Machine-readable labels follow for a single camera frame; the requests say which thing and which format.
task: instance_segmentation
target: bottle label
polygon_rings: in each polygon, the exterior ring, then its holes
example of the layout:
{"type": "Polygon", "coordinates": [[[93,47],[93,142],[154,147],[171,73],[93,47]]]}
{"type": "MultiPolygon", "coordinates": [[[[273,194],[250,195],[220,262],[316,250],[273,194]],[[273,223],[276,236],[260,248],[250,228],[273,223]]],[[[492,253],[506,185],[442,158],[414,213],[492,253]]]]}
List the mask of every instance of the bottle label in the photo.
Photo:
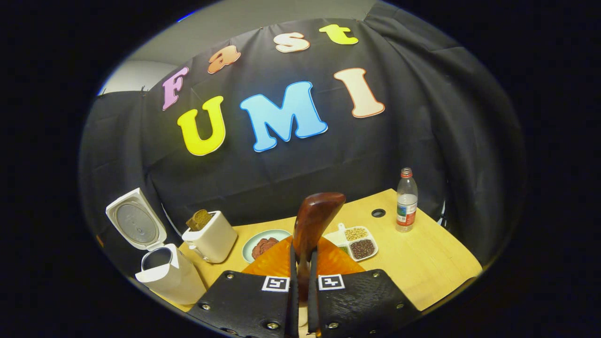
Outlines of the bottle label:
{"type": "Polygon", "coordinates": [[[415,221],[415,211],[417,203],[403,205],[397,203],[397,224],[400,226],[410,226],[415,221]]]}

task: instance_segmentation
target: open lid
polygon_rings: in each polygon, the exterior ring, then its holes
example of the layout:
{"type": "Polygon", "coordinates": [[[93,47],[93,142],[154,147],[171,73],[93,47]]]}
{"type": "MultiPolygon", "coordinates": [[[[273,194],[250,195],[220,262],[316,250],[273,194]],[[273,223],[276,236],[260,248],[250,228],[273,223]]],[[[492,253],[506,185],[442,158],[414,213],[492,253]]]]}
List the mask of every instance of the open lid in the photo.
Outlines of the open lid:
{"type": "Polygon", "coordinates": [[[140,250],[162,247],[165,226],[150,207],[140,188],[119,197],[106,207],[106,216],[129,244],[140,250]]]}

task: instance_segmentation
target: wooden table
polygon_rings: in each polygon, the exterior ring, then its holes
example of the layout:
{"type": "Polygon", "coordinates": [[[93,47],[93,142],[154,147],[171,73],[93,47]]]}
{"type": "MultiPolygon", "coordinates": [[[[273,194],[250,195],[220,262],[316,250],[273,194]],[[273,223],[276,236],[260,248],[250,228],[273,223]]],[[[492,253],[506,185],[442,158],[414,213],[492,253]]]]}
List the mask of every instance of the wooden table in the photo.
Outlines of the wooden table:
{"type": "MultiPolygon", "coordinates": [[[[389,189],[378,194],[346,203],[325,234],[338,230],[338,223],[349,227],[364,226],[378,246],[375,256],[359,262],[365,270],[383,269],[394,283],[422,311],[451,293],[463,282],[477,276],[482,266],[467,248],[453,235],[419,208],[413,230],[401,233],[395,229],[396,191],[389,189]],[[386,215],[373,217],[375,209],[386,215]]],[[[238,238],[228,258],[220,264],[203,261],[184,243],[182,253],[196,266],[208,289],[224,270],[242,271],[248,263],[242,257],[242,247],[248,239],[269,229],[284,229],[293,233],[296,217],[265,223],[234,227],[238,238]]],[[[171,303],[187,312],[192,305],[171,303]]]]}

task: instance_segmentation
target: blue letter m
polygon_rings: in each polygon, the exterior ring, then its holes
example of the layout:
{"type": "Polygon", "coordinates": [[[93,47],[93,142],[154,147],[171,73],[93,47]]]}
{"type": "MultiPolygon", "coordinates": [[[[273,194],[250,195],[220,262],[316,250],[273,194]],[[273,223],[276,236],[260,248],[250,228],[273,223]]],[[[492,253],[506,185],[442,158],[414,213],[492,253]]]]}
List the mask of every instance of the blue letter m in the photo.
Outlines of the blue letter m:
{"type": "Polygon", "coordinates": [[[263,152],[278,144],[275,137],[269,135],[269,126],[282,140],[290,141],[292,121],[296,119],[296,132],[299,138],[307,138],[326,132],[328,125],[319,119],[313,99],[311,84],[308,81],[295,82],[284,92],[282,108],[276,106],[262,94],[254,95],[240,103],[240,108],[248,111],[252,129],[257,142],[253,146],[256,152],[263,152]]]}

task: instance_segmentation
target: meat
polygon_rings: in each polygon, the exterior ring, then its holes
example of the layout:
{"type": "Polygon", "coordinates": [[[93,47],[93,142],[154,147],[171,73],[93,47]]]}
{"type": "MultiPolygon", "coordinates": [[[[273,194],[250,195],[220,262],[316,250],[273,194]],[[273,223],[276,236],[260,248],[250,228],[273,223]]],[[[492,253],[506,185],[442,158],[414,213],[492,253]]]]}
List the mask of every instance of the meat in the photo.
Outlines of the meat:
{"type": "Polygon", "coordinates": [[[261,238],[259,243],[252,249],[252,258],[257,259],[258,256],[261,256],[265,251],[269,250],[272,246],[276,245],[279,241],[273,237],[269,239],[261,238]]]}

